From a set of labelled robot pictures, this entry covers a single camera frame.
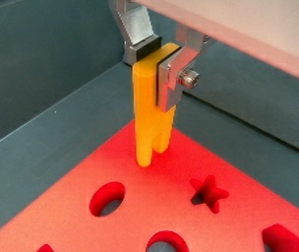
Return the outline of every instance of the bolt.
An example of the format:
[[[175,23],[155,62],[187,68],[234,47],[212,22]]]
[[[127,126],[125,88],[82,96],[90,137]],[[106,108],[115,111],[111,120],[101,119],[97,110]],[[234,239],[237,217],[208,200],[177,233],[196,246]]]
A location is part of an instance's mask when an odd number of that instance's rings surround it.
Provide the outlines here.
[[[178,83],[191,90],[197,86],[198,79],[200,74],[193,70],[191,67],[186,67],[179,73]]]

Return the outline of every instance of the metal arm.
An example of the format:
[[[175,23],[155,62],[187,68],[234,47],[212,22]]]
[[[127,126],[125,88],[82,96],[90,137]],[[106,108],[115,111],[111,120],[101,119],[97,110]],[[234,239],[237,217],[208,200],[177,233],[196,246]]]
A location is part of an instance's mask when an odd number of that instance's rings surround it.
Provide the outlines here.
[[[129,0],[110,0],[113,15],[125,39],[123,62],[134,65],[162,47],[154,34],[147,8]]]

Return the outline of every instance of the red board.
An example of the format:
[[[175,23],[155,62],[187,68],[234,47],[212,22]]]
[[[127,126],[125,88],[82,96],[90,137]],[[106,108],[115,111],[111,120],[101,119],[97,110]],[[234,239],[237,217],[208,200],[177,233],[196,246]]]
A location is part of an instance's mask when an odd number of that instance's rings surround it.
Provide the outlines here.
[[[169,150],[141,168],[134,143],[130,123],[0,229],[0,252],[139,252],[161,240],[178,251],[262,252],[262,239],[285,251],[284,233],[294,241],[286,251],[299,251],[299,210],[238,168],[177,130]],[[213,205],[194,205],[197,193]]]

